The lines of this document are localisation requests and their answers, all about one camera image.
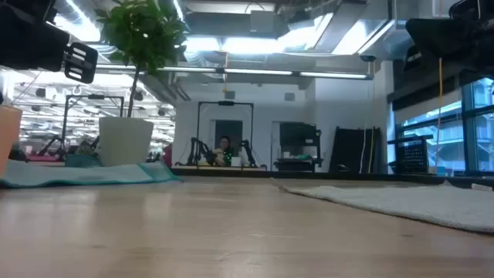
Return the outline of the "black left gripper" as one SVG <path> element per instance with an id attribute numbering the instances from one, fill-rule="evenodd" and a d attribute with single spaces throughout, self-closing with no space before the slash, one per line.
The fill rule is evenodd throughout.
<path id="1" fill-rule="evenodd" d="M 0 3 L 0 66 L 14 70 L 59 71 L 89 84 L 94 80 L 99 53 L 81 42 L 67 47 L 69 33 L 53 25 L 53 3 Z"/>

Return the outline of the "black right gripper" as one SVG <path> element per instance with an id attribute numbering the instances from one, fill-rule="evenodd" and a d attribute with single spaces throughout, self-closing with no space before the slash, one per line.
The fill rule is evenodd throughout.
<path id="1" fill-rule="evenodd" d="M 405 28 L 414 45 L 408 49 L 404 59 L 404 72 L 419 67 L 424 57 L 442 59 L 466 71 L 479 73 L 474 62 L 478 19 L 409 19 Z"/>

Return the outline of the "teal microfiber towel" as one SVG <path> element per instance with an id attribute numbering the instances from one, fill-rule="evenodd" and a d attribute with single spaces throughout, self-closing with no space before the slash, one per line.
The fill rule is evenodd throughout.
<path id="1" fill-rule="evenodd" d="M 8 161 L 0 185 L 6 188 L 42 188 L 71 185 L 135 185 L 177 181 L 161 162 L 112 167 L 71 168 Z"/>

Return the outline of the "grey waffle microfiber towel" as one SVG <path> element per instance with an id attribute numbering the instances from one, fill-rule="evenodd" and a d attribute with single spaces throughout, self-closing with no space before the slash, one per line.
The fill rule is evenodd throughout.
<path id="1" fill-rule="evenodd" d="M 477 188 L 457 188 L 445 182 L 403 188 L 317 186 L 285 190 L 355 209 L 494 235 L 494 192 Z"/>

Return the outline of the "large glass window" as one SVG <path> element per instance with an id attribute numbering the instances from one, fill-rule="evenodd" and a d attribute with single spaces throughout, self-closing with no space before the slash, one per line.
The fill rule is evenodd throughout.
<path id="1" fill-rule="evenodd" d="M 494 80 L 483 78 L 394 112 L 397 137 L 431 135 L 428 164 L 450 175 L 494 175 Z"/>

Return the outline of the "green plant in white pot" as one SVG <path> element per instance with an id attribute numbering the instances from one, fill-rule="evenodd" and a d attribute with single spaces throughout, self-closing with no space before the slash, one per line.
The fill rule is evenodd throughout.
<path id="1" fill-rule="evenodd" d="M 154 124 L 132 116 L 141 73 L 157 76 L 184 52 L 186 25 L 173 0 L 112 0 L 110 11 L 97 9 L 104 42 L 116 48 L 112 61 L 134 67 L 125 117 L 99 119 L 100 161 L 106 167 L 144 163 Z"/>

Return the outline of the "black perforated cabinet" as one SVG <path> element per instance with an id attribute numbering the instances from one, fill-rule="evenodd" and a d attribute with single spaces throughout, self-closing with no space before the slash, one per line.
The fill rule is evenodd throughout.
<path id="1" fill-rule="evenodd" d="M 397 175 L 428 173 L 428 140 L 433 136 L 422 135 L 403 137 L 388 141 L 394 146 L 395 160 L 389 163 L 391 170 Z"/>

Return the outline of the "orange plastic cup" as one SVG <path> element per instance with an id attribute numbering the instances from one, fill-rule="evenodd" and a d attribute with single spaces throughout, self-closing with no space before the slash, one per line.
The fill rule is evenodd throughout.
<path id="1" fill-rule="evenodd" d="M 19 139 L 22 111 L 0 105 L 0 178 L 3 176 L 12 145 Z"/>

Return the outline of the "black leaning panels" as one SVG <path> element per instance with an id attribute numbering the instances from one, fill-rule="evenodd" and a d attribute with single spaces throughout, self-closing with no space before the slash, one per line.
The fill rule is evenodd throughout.
<path id="1" fill-rule="evenodd" d="M 380 174 L 381 139 L 379 127 L 368 129 L 337 127 L 328 172 Z"/>

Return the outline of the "black equipment cart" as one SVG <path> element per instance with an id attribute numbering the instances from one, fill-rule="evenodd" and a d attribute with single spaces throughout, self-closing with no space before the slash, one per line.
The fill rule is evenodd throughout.
<path id="1" fill-rule="evenodd" d="M 281 123 L 279 154 L 273 165 L 278 171 L 312 172 L 323 163 L 319 130 L 314 124 Z"/>

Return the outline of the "person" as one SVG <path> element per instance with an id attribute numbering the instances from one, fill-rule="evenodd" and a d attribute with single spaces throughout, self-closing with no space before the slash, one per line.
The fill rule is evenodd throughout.
<path id="1" fill-rule="evenodd" d="M 233 148 L 228 136 L 222 136 L 219 142 L 219 148 L 213 150 L 215 163 L 217 166 L 229 167 L 232 165 Z"/>

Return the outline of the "black gantry frame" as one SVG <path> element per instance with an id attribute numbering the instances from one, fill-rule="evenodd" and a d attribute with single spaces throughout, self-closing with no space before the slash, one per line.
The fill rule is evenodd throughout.
<path id="1" fill-rule="evenodd" d="M 253 127 L 254 127 L 254 104 L 234 102 L 230 100 L 199 101 L 197 128 L 195 137 L 198 139 L 208 139 L 212 143 L 215 139 L 216 129 L 211 122 L 218 120 L 234 120 L 242 122 L 242 139 L 239 142 L 239 149 L 247 157 L 243 147 L 240 147 L 242 140 L 248 140 L 252 148 Z"/>
<path id="2" fill-rule="evenodd" d="M 73 106 L 76 106 L 78 104 L 78 102 L 83 98 L 87 98 L 88 100 L 105 100 L 105 99 L 119 100 L 120 104 L 117 105 L 117 108 L 120 111 L 119 117 L 122 117 L 124 115 L 124 98 L 123 97 L 105 96 L 102 94 L 95 94 L 95 93 L 91 93 L 89 95 L 75 95 L 75 94 L 66 95 L 64 114 L 63 114 L 63 128 L 62 128 L 61 137 L 59 138 L 60 147 L 64 151 L 65 158 L 67 158 L 70 154 L 73 154 L 70 151 L 70 148 L 66 149 L 66 127 L 67 127 L 67 121 L 68 121 L 68 116 L 69 116 L 69 110 Z"/>

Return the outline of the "black aluminium table frame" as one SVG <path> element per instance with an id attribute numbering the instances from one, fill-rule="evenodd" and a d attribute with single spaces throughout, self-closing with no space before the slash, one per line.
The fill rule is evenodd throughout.
<path id="1" fill-rule="evenodd" d="M 494 179 L 469 177 L 441 177 L 433 175 L 385 175 L 385 174 L 352 174 L 352 173 L 312 173 L 289 171 L 199 171 L 199 170 L 172 170 L 177 176 L 202 176 L 224 178 L 285 178 L 285 179 L 317 179 L 317 180 L 348 180 L 348 181 L 403 181 L 425 185 L 439 185 L 448 181 L 458 188 L 472 188 L 473 185 L 482 185 L 494 191 Z"/>

